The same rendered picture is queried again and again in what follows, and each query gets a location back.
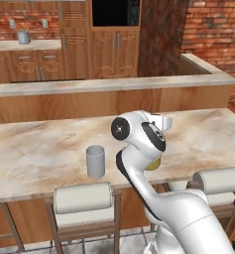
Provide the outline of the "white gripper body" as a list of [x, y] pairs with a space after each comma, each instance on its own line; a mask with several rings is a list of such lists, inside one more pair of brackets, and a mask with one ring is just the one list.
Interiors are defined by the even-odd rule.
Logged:
[[173, 126], [173, 119], [171, 117], [164, 116], [162, 118], [162, 129], [169, 130]]

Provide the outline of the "yellow wine glass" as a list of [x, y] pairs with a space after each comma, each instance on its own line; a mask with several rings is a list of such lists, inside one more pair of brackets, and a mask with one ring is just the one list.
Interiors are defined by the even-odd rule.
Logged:
[[161, 164], [161, 158], [156, 158], [155, 161], [153, 161], [147, 168], [147, 171], [154, 171], [156, 170]]

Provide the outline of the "grey ribbed glass cup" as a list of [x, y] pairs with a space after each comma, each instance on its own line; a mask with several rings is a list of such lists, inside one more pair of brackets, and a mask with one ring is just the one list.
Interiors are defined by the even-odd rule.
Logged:
[[105, 151], [99, 145], [86, 149], [87, 174], [93, 179], [101, 179], [105, 175]]

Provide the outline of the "wooden kitchen island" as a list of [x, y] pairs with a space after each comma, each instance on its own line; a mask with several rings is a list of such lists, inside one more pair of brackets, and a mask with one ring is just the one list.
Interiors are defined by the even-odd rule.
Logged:
[[0, 84], [0, 123], [225, 108], [235, 77], [193, 54], [179, 74]]

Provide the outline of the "dark wooden tall panel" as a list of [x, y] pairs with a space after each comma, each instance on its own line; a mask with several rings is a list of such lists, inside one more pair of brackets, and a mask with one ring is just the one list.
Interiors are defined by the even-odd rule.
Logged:
[[138, 76], [176, 75], [189, 0], [142, 0]]

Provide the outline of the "tall wooden cupboard unit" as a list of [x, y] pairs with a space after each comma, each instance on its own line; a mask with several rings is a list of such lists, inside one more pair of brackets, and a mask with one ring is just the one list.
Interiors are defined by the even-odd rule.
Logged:
[[94, 27], [91, 0], [59, 4], [64, 74], [69, 79], [134, 77], [138, 71], [138, 26]]

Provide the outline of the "black microwave oven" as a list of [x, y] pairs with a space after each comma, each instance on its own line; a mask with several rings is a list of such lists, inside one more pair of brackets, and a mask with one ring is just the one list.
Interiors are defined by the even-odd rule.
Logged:
[[91, 0], [94, 27], [138, 26], [141, 0]]

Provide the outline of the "low wooden cupboard run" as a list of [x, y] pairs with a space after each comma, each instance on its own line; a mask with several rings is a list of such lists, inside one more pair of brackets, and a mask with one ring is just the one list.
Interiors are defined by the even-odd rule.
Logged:
[[64, 79], [60, 50], [0, 52], [0, 83]]

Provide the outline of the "grey utensil pot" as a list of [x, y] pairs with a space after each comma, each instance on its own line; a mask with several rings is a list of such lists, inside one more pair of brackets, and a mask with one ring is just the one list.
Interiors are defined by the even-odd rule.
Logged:
[[30, 33], [28, 30], [20, 30], [18, 32], [18, 41], [20, 45], [27, 45], [31, 42]]

